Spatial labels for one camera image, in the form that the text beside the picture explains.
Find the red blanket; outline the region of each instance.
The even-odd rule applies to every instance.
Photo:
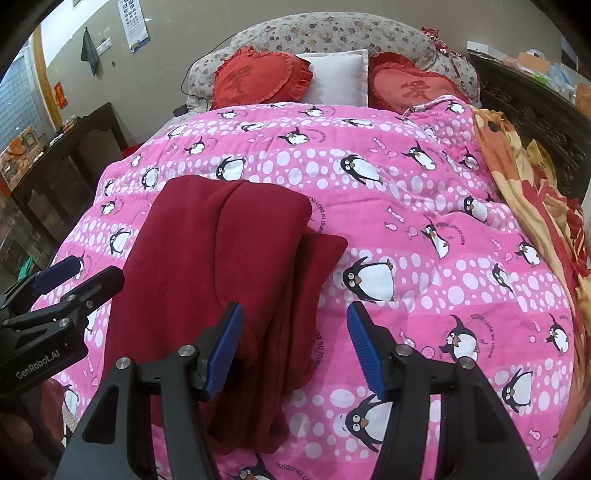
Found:
[[[271,184],[169,180],[125,263],[105,367],[164,358],[215,324],[230,301],[245,325],[219,398],[203,404],[217,453],[271,453],[287,438],[281,396],[312,376],[320,287],[347,246],[315,233],[302,194]],[[159,408],[152,421],[161,424]]]

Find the blue gripper pad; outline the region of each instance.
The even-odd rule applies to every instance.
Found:
[[[203,392],[208,400],[212,400],[226,383],[226,377],[236,354],[243,327],[244,313],[242,307],[235,304],[207,362],[207,381],[203,387]]]
[[[33,289],[38,295],[45,295],[75,275],[78,275],[79,271],[80,261],[72,255],[52,267],[39,272],[33,284]]]
[[[354,301],[347,309],[347,329],[369,389],[384,400],[387,389],[382,369],[384,360],[388,361],[390,354],[381,342],[375,344],[379,333],[374,331],[376,327],[360,301]]]

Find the hanging towel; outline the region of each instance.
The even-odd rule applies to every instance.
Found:
[[[96,76],[96,67],[100,62],[99,53],[96,51],[95,44],[92,43],[92,38],[88,33],[88,27],[84,31],[84,39],[82,40],[82,54],[80,55],[82,61],[90,63],[90,71]]]

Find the metal screw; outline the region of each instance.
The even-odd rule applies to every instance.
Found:
[[[396,346],[396,353],[400,356],[409,356],[413,352],[413,348],[410,345],[401,343]]]
[[[470,358],[469,356],[461,357],[458,360],[458,363],[460,364],[460,367],[465,368],[466,370],[472,370],[476,365],[474,360],[472,360],[472,358]]]
[[[191,356],[195,353],[195,347],[193,345],[183,345],[178,349],[180,356]]]
[[[115,366],[119,370],[124,370],[125,368],[129,367],[130,365],[131,365],[131,358],[129,358],[127,356],[122,356],[121,358],[119,358],[119,360],[117,360],[115,362]]]

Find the red heart pillow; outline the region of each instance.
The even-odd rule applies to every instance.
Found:
[[[280,51],[240,48],[216,71],[212,109],[296,102],[310,86],[309,65],[307,60]]]

